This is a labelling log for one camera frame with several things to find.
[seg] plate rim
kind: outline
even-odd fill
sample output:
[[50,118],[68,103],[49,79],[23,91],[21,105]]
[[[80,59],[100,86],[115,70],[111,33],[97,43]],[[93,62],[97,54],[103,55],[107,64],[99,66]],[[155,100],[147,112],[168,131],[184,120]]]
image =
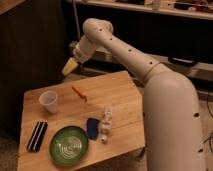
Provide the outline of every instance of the plate rim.
[[[56,160],[54,159],[54,157],[52,156],[51,147],[52,147],[52,144],[53,144],[53,140],[54,140],[54,138],[57,136],[57,134],[59,134],[59,132],[61,132],[62,130],[67,129],[67,128],[70,128],[70,127],[72,127],[72,128],[77,128],[77,129],[81,130],[81,132],[82,132],[82,133],[85,135],[85,137],[86,137],[86,144],[87,144],[87,145],[86,145],[85,153],[82,155],[82,157],[81,157],[79,160],[77,160],[77,161],[75,161],[75,162],[73,162],[73,163],[70,163],[70,164],[65,164],[65,163],[61,163],[61,162],[59,162],[59,161],[56,161]],[[53,135],[53,137],[52,137],[52,139],[51,139],[51,141],[50,141],[49,153],[50,153],[50,156],[51,156],[52,161],[53,161],[55,164],[60,165],[60,166],[73,166],[73,165],[77,164],[78,162],[80,162],[80,160],[83,158],[83,156],[84,156],[84,155],[86,154],[86,152],[88,151],[88,147],[89,147],[89,137],[88,137],[86,131],[85,131],[83,128],[79,127],[79,126],[69,125],[69,126],[65,126],[65,127],[61,128],[61,129],[59,129],[59,130]]]

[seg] white container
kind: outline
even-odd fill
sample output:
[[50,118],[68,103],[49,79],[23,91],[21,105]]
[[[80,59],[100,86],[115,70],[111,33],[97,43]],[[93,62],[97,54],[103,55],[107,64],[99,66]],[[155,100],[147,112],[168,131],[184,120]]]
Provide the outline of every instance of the white container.
[[39,103],[52,114],[58,112],[58,95],[55,91],[49,90],[42,93]]

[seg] floor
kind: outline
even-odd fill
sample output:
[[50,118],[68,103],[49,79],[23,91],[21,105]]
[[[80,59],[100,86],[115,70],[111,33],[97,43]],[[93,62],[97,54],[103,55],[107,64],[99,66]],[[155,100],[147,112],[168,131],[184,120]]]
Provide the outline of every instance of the floor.
[[[83,79],[83,76],[76,74],[70,75],[65,81]],[[213,112],[213,102],[209,102],[209,109]],[[206,140],[210,133],[213,131],[213,117],[210,115],[207,107],[206,99],[200,99],[200,113],[203,126],[203,136]],[[213,171],[213,153],[210,150],[209,142],[207,141],[204,146],[206,155],[206,165],[208,171]],[[136,151],[103,161],[93,166],[81,169],[81,171],[147,171],[146,168],[146,155],[139,158],[141,150]],[[3,131],[0,130],[0,170],[1,171],[15,171],[17,168],[18,158],[18,144],[13,139],[8,137]]]

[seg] striped object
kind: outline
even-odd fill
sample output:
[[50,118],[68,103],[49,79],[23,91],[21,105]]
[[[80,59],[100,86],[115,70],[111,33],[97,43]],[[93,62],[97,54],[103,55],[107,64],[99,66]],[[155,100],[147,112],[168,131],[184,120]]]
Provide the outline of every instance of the striped object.
[[29,152],[38,152],[44,138],[45,131],[47,129],[47,122],[37,122],[30,141],[27,145],[27,150]]

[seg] wire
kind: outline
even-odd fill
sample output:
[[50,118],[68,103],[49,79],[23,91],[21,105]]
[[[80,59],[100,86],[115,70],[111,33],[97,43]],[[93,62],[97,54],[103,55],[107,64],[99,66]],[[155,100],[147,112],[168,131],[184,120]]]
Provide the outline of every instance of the wire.
[[75,22],[76,22],[76,28],[77,28],[77,33],[78,33],[78,40],[81,38],[81,33],[80,33],[80,26],[79,26],[79,20],[78,20],[78,12],[76,8],[76,2],[75,0],[72,0],[73,2],[73,9],[74,9],[74,14],[75,14]]
[[207,105],[207,109],[209,111],[210,116],[213,118],[213,113],[211,112],[211,109],[209,106],[209,98],[210,98],[210,92],[208,92],[208,94],[207,94],[206,105]]
[[212,140],[213,140],[213,131],[211,132],[209,137],[203,143],[205,144],[205,143],[209,142],[209,148],[213,154]]

